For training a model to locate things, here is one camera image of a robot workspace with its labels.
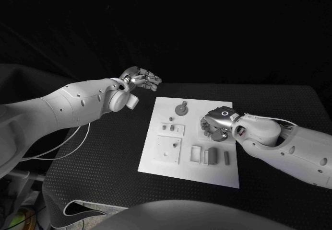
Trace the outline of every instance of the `black textured mat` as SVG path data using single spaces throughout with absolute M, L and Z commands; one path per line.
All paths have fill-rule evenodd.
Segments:
M 332 134 L 328 116 L 310 87 L 162 83 L 157 92 L 135 88 L 132 94 L 139 99 L 135 109 L 123 108 L 92 122 L 80 148 L 51 163 L 43 195 L 53 227 L 102 215 L 82 212 L 86 208 L 74 205 L 69 206 L 72 216 L 64 216 L 72 200 L 132 207 L 149 201 L 187 199 L 238 208 L 294 229 L 332 229 L 332 190 L 279 172 L 250 157 L 238 144 L 239 189 L 136 172 L 155 96 L 229 101 L 239 114 L 276 117 Z M 86 126 L 57 156 L 76 148 L 84 131 Z

